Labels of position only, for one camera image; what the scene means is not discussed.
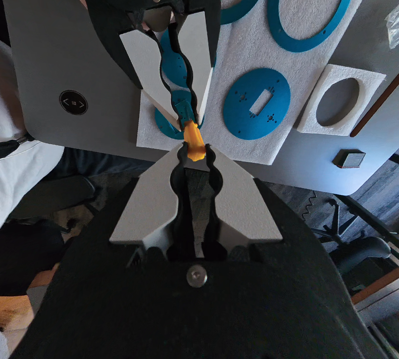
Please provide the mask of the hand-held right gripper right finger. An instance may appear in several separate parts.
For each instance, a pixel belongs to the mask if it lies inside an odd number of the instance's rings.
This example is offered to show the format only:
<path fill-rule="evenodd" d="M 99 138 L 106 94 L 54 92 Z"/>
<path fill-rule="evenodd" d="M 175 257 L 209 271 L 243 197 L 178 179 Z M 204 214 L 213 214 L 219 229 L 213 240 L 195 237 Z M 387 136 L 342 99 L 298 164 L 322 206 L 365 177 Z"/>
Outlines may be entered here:
<path fill-rule="evenodd" d="M 213 189 L 206 251 L 231 252 L 237 246 L 281 242 L 282 234 L 254 177 L 210 144 L 206 164 Z"/>

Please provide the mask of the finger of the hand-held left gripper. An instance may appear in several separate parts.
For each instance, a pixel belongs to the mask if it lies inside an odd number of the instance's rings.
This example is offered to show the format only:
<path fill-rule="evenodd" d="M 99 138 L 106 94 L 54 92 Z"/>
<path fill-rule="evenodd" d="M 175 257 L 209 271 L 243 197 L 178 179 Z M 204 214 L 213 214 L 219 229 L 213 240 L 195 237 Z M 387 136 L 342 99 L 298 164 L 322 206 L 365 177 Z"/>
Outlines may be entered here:
<path fill-rule="evenodd" d="M 171 90 L 162 77 L 162 54 L 157 38 L 140 30 L 122 33 L 119 37 L 138 76 L 142 92 L 167 121 L 181 131 L 179 115 L 172 105 Z"/>
<path fill-rule="evenodd" d="M 177 19 L 177 41 L 180 53 L 184 57 L 188 70 L 191 71 L 188 86 L 196 103 L 194 110 L 197 123 L 202 123 L 206 111 L 209 89 L 213 74 L 211 65 L 206 14 L 199 11 Z"/>

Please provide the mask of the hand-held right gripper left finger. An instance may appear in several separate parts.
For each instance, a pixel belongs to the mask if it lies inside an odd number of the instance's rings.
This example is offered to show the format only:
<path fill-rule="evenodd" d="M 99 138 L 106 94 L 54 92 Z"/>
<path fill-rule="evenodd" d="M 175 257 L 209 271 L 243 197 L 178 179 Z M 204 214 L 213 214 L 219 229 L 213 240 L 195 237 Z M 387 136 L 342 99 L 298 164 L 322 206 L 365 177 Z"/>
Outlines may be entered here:
<path fill-rule="evenodd" d="M 179 165 L 183 143 L 143 172 L 133 189 L 109 242 L 135 244 L 144 249 L 157 247 L 163 253 L 173 243 L 170 224 L 178 212 L 178 197 L 172 189 L 172 171 Z"/>

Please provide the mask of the blue metal bracket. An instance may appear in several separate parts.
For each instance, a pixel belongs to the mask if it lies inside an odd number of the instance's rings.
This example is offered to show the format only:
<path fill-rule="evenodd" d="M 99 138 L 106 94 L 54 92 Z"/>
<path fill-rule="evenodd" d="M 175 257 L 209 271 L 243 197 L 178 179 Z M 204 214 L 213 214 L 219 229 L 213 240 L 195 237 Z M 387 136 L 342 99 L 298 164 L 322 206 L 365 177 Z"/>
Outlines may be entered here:
<path fill-rule="evenodd" d="M 193 114 L 191 104 L 187 101 L 187 99 L 178 101 L 175 105 L 175 108 L 179 115 L 180 122 L 183 126 L 185 125 L 185 122 L 188 122 L 190 120 L 195 121 L 195 116 Z"/>

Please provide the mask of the small blue perforated disc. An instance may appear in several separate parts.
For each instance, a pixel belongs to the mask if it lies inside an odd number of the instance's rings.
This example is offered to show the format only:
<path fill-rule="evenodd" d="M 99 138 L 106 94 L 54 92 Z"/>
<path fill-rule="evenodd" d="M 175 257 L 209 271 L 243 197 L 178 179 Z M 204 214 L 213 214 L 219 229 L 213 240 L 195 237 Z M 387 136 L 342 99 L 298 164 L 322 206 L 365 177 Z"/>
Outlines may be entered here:
<path fill-rule="evenodd" d="M 172 103 L 174 106 L 178 101 L 187 99 L 187 101 L 191 104 L 191 93 L 186 90 L 177 90 L 172 92 Z M 159 112 L 158 109 L 155 109 L 155 121 L 159 130 L 166 135 L 175 140 L 183 140 L 183 131 L 179 131 L 174 126 L 170 124 L 170 122 Z"/>

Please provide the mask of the orange screwdriver handle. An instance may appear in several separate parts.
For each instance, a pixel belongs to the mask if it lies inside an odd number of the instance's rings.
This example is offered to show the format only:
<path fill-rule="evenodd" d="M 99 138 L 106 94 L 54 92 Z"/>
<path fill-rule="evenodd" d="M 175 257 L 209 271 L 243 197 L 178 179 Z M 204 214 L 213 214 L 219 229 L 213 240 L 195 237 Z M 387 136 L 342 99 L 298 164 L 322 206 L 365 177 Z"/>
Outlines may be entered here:
<path fill-rule="evenodd" d="M 200 161 L 206 156 L 206 146 L 203 142 L 197 123 L 193 120 L 184 123 L 183 139 L 187 143 L 187 157 L 193 162 Z"/>

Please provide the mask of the grey desk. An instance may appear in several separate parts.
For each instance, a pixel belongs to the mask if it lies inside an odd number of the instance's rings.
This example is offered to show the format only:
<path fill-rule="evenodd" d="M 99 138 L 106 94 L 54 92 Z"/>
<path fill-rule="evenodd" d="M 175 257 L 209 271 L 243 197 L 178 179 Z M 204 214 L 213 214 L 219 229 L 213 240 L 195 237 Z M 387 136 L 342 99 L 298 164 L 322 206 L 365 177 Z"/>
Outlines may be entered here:
<path fill-rule="evenodd" d="M 41 141 L 140 160 L 166 151 L 137 147 L 140 92 L 112 61 L 78 0 L 3 0 L 28 131 Z M 83 115 L 59 102 L 74 90 L 87 100 Z M 332 160 L 341 149 L 366 153 L 359 168 Z M 272 165 L 239 161 L 266 182 L 350 195 L 398 149 L 395 92 L 354 138 L 292 130 Z"/>

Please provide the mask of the round black desk control button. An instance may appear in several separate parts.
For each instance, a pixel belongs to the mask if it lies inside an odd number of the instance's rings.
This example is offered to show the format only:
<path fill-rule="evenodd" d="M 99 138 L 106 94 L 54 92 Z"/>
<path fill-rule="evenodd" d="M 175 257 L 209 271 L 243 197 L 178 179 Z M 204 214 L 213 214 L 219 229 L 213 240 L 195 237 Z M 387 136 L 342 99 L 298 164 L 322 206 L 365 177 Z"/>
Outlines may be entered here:
<path fill-rule="evenodd" d="M 59 102 L 63 109 L 72 115 L 83 115 L 88 109 L 88 103 L 85 97 L 74 90 L 61 92 Z"/>

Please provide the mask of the small blue plain disc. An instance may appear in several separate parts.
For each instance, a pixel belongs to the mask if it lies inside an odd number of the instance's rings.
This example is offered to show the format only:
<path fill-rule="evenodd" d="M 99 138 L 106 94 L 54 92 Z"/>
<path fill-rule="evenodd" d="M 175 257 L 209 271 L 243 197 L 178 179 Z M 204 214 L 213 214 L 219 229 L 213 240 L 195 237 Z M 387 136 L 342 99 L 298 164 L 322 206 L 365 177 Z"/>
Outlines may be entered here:
<path fill-rule="evenodd" d="M 172 50 L 168 28 L 163 33 L 160 42 L 164 52 L 162 61 L 164 77 L 180 89 L 188 89 L 187 68 L 181 55 Z"/>

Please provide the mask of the white foam sheet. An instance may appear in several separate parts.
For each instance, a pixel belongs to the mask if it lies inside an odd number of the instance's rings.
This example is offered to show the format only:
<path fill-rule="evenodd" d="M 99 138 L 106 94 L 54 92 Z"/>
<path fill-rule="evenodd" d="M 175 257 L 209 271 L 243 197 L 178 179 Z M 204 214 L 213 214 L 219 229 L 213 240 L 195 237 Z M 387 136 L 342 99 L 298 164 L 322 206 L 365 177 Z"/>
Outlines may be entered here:
<path fill-rule="evenodd" d="M 248 15 L 221 26 L 201 134 L 235 161 L 272 165 L 303 105 L 362 0 L 259 0 Z M 234 136 L 223 119 L 233 84 L 245 73 L 270 68 L 291 90 L 288 112 L 270 134 L 256 140 Z"/>

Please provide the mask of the blue disc with rectangular cutout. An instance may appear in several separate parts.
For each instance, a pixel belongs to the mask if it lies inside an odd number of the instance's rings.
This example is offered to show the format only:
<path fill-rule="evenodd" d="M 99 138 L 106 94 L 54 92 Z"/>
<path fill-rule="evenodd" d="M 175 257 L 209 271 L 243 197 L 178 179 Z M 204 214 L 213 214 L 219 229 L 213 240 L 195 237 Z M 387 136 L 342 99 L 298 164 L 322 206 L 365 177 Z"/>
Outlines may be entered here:
<path fill-rule="evenodd" d="M 273 132 L 285 118 L 291 101 L 285 77 L 270 68 L 245 73 L 229 90 L 223 119 L 236 137 L 256 140 Z"/>

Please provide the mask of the white foam block with hole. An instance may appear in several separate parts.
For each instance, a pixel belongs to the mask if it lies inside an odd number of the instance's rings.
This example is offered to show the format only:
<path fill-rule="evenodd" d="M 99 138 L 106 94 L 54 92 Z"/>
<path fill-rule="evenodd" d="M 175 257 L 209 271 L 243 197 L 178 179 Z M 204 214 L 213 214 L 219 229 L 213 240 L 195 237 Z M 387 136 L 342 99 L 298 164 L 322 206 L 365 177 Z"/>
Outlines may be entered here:
<path fill-rule="evenodd" d="M 356 103 L 340 121 L 329 126 L 322 126 L 317 120 L 316 113 L 324 94 L 332 85 L 351 78 L 355 79 L 359 85 Z M 385 78 L 386 74 L 383 73 L 327 64 L 308 100 L 303 116 L 297 126 L 297 131 L 301 133 L 348 136 Z"/>

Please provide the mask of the small black box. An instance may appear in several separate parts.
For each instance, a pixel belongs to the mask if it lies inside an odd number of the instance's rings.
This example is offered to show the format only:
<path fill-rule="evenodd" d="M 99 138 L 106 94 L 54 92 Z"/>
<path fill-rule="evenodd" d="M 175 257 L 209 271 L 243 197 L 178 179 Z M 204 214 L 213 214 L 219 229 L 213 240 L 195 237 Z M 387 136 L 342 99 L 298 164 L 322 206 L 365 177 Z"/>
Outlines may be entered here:
<path fill-rule="evenodd" d="M 366 153 L 358 149 L 341 149 L 332 160 L 332 163 L 341 169 L 359 168 L 365 156 Z"/>

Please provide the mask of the black saddle stool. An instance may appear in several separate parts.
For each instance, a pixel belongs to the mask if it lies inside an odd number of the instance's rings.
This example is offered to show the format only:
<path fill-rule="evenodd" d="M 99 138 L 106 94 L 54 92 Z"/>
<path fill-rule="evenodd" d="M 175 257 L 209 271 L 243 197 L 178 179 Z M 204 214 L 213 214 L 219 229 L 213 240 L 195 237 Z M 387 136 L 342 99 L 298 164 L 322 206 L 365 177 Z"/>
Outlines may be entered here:
<path fill-rule="evenodd" d="M 340 206 L 338 202 L 330 198 L 327 202 L 334 207 L 334 214 L 331 226 L 324 225 L 322 229 L 311 228 L 312 232 L 318 237 L 320 243 L 334 242 L 337 244 L 335 250 L 329 253 L 332 262 L 340 275 L 345 275 L 352 271 L 364 260 L 373 258 L 387 259 L 391 255 L 391 248 L 380 237 L 368 237 L 362 231 L 360 237 L 345 242 L 342 237 L 352 224 L 358 219 L 359 215 L 350 209 L 352 217 L 340 224 Z"/>

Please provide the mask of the large clear plastic bag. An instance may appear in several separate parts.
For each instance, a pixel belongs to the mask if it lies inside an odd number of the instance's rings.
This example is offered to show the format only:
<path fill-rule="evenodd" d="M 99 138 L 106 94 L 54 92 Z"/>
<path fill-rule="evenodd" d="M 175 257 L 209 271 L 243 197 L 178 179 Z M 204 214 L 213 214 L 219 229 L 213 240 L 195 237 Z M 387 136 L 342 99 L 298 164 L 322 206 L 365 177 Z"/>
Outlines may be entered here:
<path fill-rule="evenodd" d="M 399 5 L 385 18 L 388 33 L 389 48 L 392 50 L 399 44 Z"/>

